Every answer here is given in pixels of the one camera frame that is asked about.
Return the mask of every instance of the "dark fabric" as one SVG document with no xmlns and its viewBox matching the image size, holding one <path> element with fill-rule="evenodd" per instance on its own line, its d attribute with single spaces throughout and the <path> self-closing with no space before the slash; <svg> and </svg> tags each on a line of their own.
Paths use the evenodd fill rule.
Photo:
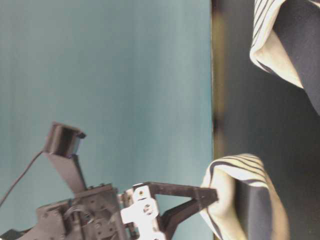
<svg viewBox="0 0 320 240">
<path fill-rule="evenodd" d="M 273 30 L 320 115 L 320 9 L 307 0 L 288 0 L 281 6 Z"/>
<path fill-rule="evenodd" d="M 251 187 L 237 180 L 234 202 L 237 217 L 247 238 L 249 240 L 270 240 L 272 204 L 268 189 Z"/>
</svg>

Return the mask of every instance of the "striped fabric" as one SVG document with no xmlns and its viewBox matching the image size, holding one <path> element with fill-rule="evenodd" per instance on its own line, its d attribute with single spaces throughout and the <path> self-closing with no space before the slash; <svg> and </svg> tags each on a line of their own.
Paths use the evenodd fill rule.
<svg viewBox="0 0 320 240">
<path fill-rule="evenodd" d="M 250 59 L 304 88 L 320 114 L 320 0 L 255 0 Z"/>
<path fill-rule="evenodd" d="M 219 200 L 201 215 L 220 240 L 288 240 L 286 212 L 262 161 L 251 154 L 214 160 L 202 187 Z"/>
</svg>

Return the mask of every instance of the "navy blue fabric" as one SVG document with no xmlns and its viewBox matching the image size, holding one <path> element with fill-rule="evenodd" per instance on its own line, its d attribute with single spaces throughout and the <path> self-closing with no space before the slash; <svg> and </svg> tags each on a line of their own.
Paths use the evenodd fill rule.
<svg viewBox="0 0 320 240">
<path fill-rule="evenodd" d="M 288 0 L 281 6 L 273 30 L 320 115 L 320 9 L 308 0 Z"/>
</svg>

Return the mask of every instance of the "white and black striped fabric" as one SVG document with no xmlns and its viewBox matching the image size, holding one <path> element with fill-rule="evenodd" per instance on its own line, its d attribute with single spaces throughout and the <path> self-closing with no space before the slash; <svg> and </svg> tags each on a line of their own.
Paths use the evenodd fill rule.
<svg viewBox="0 0 320 240">
<path fill-rule="evenodd" d="M 320 0 L 255 0 L 250 59 L 304 88 L 320 115 Z"/>
<path fill-rule="evenodd" d="M 201 215 L 220 240 L 288 240 L 285 209 L 262 161 L 252 154 L 214 160 L 201 185 L 218 201 Z"/>
</svg>

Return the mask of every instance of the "cloth fold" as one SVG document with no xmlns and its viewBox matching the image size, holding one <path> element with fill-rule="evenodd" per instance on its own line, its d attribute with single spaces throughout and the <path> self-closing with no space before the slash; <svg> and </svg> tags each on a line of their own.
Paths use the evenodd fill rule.
<svg viewBox="0 0 320 240">
<path fill-rule="evenodd" d="M 320 0 L 256 0 L 251 61 L 305 89 L 320 114 Z"/>
<path fill-rule="evenodd" d="M 201 186 L 217 190 L 218 201 L 200 214 L 220 240 L 289 239 L 286 211 L 258 157 L 214 160 Z"/>
</svg>

